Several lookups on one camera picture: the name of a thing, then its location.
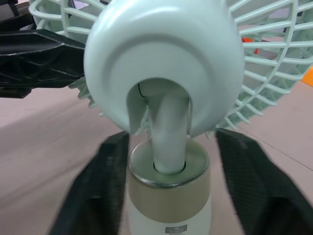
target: white pole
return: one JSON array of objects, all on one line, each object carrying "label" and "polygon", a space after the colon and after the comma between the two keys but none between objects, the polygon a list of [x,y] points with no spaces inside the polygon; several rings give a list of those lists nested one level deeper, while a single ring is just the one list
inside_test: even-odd
[{"label": "white pole", "polygon": [[189,98],[173,94],[148,97],[155,169],[176,174],[185,165]]}]

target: electric fan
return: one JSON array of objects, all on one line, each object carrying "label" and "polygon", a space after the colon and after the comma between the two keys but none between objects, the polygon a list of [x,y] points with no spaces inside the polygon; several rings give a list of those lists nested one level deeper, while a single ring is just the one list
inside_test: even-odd
[{"label": "electric fan", "polygon": [[133,235],[209,234],[209,158],[192,138],[262,116],[313,64],[312,0],[34,0],[29,10],[39,29],[86,43],[78,97],[150,134],[130,156]]}]

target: beige floor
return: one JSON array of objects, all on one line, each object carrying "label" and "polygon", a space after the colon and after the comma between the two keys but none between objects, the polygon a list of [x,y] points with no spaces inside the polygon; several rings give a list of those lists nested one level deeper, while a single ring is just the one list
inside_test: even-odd
[{"label": "beige floor", "polygon": [[[34,90],[24,100],[0,99],[0,235],[44,235],[71,180],[105,137],[119,130],[69,89]],[[313,203],[313,88],[293,92],[240,132],[255,138]],[[134,147],[142,137],[132,139]],[[225,190],[215,140],[212,235],[242,235]],[[127,224],[121,234],[128,234]]]}]

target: orange object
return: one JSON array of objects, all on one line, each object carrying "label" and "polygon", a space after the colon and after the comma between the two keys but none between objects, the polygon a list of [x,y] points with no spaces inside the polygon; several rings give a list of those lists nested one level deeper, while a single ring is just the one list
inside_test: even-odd
[{"label": "orange object", "polygon": [[311,67],[309,69],[309,71],[307,72],[306,75],[304,75],[302,82],[310,85],[311,87],[313,87],[313,67]]},{"label": "orange object", "polygon": [[[243,40],[243,43],[252,43],[253,42],[253,39],[250,39],[250,38],[242,38]],[[254,51],[254,54],[257,54],[258,53],[258,49],[256,49]]]}]

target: white fan grille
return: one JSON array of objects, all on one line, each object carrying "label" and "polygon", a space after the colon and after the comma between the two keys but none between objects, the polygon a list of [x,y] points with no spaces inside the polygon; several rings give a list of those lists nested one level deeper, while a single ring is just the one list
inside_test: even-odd
[{"label": "white fan grille", "polygon": [[[34,0],[29,10],[37,28],[86,42],[92,24],[110,1]],[[243,43],[242,92],[217,125],[236,129],[239,122],[249,123],[253,115],[262,116],[268,106],[277,105],[313,64],[313,0],[227,0],[227,4],[240,35],[253,40]],[[80,99],[90,99],[90,108],[96,106],[84,78],[70,87],[81,91]]]}]

